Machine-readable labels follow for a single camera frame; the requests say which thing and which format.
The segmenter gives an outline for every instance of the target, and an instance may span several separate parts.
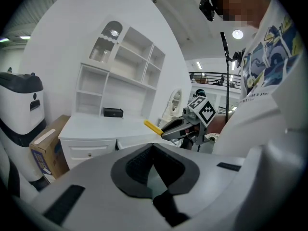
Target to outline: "black lid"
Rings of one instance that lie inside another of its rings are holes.
[[[15,75],[0,72],[0,86],[18,93],[33,93],[43,90],[43,84],[40,78],[28,74]]]

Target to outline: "white wall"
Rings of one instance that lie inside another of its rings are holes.
[[[11,67],[13,73],[19,73],[23,53],[24,50],[0,50],[0,72],[6,72]]]
[[[186,105],[191,83],[184,58],[151,0],[57,0],[34,29],[20,66],[21,73],[35,72],[43,82],[47,122],[71,114],[87,37],[109,14],[140,31],[166,54],[150,120],[162,115],[175,88],[183,88]]]
[[[197,61],[201,63],[202,69],[199,69],[197,66]],[[223,58],[203,58],[203,59],[195,59],[186,61],[186,65],[189,72],[227,72],[227,64],[226,59]],[[239,74],[240,68],[236,68],[232,70],[232,63],[229,62],[229,73],[230,74]]]

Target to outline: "white ceiling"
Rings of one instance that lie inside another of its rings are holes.
[[[157,0],[156,6],[172,29],[185,60],[224,57],[220,32],[224,32],[229,52],[245,48],[255,28],[237,22],[223,22],[215,15],[208,21],[199,10],[200,0]],[[242,39],[234,39],[232,32],[240,29]]]
[[[24,0],[3,30],[1,37],[10,41],[1,43],[2,49],[23,49],[27,41],[19,36],[30,36],[39,20],[55,1],[57,0]]]

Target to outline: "cabinet door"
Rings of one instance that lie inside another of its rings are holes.
[[[61,140],[63,153],[68,164],[78,164],[87,159],[115,151],[116,140],[67,141]]]
[[[90,36],[83,63],[110,71],[112,61],[122,42],[128,26],[121,20],[108,16]]]

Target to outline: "white cabinet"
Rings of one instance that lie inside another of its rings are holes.
[[[124,118],[128,113],[148,118],[165,54],[143,34],[111,15],[89,37],[85,52],[73,110],[102,116],[104,107],[120,108]]]
[[[63,153],[68,165],[79,164],[90,158],[115,151],[116,140],[69,141],[61,140]]]

